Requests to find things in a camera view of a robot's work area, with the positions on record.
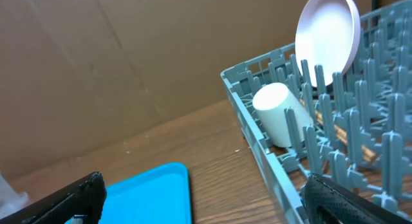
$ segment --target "wooden table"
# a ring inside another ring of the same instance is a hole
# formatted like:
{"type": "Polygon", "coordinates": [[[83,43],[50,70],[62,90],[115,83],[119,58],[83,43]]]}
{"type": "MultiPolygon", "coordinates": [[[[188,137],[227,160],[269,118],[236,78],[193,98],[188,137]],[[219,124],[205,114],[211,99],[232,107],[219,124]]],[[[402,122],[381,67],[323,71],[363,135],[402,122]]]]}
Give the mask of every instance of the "wooden table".
{"type": "Polygon", "coordinates": [[[110,185],[167,162],[181,162],[189,169],[196,223],[286,223],[280,206],[269,198],[226,100],[11,184],[34,202],[93,171],[100,171],[110,185]]]}

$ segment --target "cup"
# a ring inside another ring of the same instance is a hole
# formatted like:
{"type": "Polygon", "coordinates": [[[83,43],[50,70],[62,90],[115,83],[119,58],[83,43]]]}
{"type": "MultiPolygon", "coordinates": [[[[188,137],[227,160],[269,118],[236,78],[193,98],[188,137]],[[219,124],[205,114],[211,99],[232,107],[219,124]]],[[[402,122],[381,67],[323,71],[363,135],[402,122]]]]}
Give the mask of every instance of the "cup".
{"type": "Polygon", "coordinates": [[[286,124],[286,108],[292,108],[295,112],[301,142],[304,140],[303,127],[314,124],[306,109],[283,83],[262,87],[253,97],[252,103],[272,143],[278,147],[292,145],[286,124]]]}

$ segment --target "plastic dish rack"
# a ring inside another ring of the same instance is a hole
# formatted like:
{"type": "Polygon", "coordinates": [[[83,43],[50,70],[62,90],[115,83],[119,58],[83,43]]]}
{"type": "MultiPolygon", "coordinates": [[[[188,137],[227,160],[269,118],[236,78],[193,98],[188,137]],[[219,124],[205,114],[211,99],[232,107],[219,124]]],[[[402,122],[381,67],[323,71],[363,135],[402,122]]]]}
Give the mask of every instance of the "plastic dish rack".
{"type": "Polygon", "coordinates": [[[403,0],[361,17],[362,36],[347,74],[335,73],[326,87],[322,66],[316,66],[313,89],[307,62],[296,62],[294,44],[242,62],[221,73],[227,96],[271,195],[289,223],[307,222],[301,189],[290,179],[299,172],[324,174],[343,187],[369,194],[369,200],[408,218],[402,210],[412,201],[412,0],[403,0]],[[302,64],[303,75],[297,64],[302,64]],[[272,143],[254,112],[252,98],[272,82],[286,84],[313,120],[297,133],[294,112],[285,110],[292,147],[273,152],[272,143]],[[364,160],[363,149],[377,158],[364,160]],[[328,172],[324,166],[329,165],[328,172]],[[378,185],[366,173],[378,173],[378,185]]]}

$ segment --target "blue plastic tray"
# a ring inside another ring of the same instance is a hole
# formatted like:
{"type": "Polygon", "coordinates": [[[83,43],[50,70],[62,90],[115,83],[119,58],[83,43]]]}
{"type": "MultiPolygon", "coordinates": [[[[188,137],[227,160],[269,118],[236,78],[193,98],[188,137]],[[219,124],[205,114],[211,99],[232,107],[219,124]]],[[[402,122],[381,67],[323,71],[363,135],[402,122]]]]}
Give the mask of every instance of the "blue plastic tray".
{"type": "Polygon", "coordinates": [[[99,223],[192,223],[186,167],[168,163],[108,187],[99,223]]]}

